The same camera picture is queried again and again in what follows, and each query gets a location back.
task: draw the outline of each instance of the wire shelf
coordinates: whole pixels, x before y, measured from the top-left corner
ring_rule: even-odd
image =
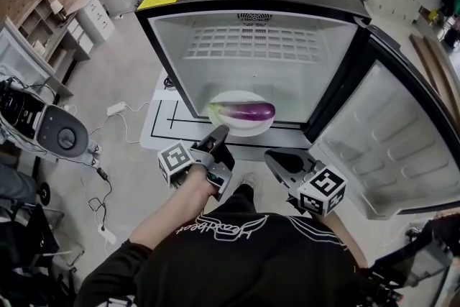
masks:
[[[192,26],[184,59],[265,59],[319,63],[324,45],[316,29],[291,29],[268,25],[235,24]]]

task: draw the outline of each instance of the white plate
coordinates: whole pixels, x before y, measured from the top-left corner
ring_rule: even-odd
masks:
[[[256,93],[248,91],[226,91],[220,93],[213,98],[211,103],[225,102],[225,101],[266,101],[263,97]],[[265,120],[263,122],[253,122],[250,120],[235,119],[229,116],[224,116],[213,109],[208,108],[209,120],[216,126],[226,125],[230,128],[229,134],[239,137],[257,136],[265,132],[272,126],[275,117]]]

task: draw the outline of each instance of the yellow label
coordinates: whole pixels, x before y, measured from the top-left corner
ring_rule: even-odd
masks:
[[[157,5],[164,5],[164,4],[171,4],[175,3],[177,0],[144,0],[141,5],[137,8],[137,10],[143,9],[143,8],[150,8],[151,6],[157,6]]]

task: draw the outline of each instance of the purple eggplant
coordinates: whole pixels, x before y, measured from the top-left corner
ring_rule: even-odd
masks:
[[[263,122],[275,116],[275,107],[266,101],[209,103],[216,113],[241,120]]]

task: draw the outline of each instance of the mini fridge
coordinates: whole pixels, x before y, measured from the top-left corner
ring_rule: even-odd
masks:
[[[360,0],[144,0],[136,15],[194,117],[251,91],[369,218],[460,206],[454,120]]]

